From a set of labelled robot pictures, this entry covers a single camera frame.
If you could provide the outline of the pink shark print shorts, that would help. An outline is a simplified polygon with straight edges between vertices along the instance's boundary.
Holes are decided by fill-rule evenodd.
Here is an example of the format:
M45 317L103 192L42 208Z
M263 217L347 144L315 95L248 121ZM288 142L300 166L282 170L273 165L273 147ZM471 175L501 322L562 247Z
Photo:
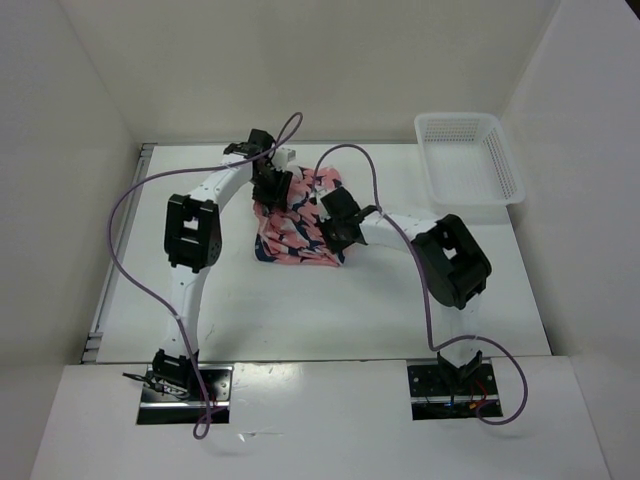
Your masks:
M317 225L318 207L310 201L313 168L294 166L285 211L255 201L258 221L254 255L260 262L340 267L345 256L332 253Z

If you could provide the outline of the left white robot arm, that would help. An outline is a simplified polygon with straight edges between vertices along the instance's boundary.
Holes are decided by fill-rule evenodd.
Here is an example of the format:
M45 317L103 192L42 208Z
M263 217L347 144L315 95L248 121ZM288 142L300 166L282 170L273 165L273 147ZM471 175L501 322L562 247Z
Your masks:
M253 186L258 201L283 211L295 159L289 148L276 147L274 138L253 129L245 142L231 143L222 162L189 193L174 194L167 204L164 250L171 266L169 304L176 325L152 361L155 378L175 398L191 398L199 389L196 371L198 319L206 278L222 252L221 213L246 184Z

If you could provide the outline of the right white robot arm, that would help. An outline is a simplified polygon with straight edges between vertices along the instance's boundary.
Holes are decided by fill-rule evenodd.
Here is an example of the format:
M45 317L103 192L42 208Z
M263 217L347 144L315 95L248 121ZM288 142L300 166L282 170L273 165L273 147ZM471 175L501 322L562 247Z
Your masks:
M374 205L360 207L343 187L311 201L319 208L317 225L331 252L361 244L417 255L430 301L450 333L464 338L436 350L440 385L450 393L464 391L482 361L473 323L492 267L463 220L454 214L439 220L384 215Z

